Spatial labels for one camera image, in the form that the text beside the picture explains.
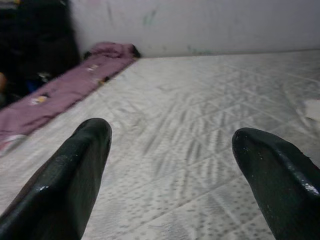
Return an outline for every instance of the quilted mattress surface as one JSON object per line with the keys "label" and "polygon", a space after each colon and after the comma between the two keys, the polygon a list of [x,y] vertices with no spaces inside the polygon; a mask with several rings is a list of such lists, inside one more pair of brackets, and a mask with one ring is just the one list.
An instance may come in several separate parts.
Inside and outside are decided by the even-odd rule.
{"label": "quilted mattress surface", "polygon": [[320,166],[320,51],[144,58],[0,159],[0,212],[75,128],[112,126],[84,240],[273,240],[231,150],[242,127],[274,133]]}

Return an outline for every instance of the white mattress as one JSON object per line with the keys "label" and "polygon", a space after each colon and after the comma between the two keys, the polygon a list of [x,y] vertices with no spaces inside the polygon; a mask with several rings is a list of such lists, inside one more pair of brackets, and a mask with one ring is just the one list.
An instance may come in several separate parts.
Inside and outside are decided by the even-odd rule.
{"label": "white mattress", "polygon": [[0,158],[0,212],[101,117],[113,142],[84,240],[272,240],[231,137],[254,127],[320,156],[303,117],[303,101],[320,98],[319,64],[320,51],[141,59]]}

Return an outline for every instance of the pink blanket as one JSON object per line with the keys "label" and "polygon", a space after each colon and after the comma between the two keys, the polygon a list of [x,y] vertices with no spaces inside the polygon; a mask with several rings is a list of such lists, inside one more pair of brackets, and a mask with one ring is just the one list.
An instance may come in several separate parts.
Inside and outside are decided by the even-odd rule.
{"label": "pink blanket", "polygon": [[135,60],[131,44],[102,42],[90,52],[78,67],[0,111],[0,156]]}

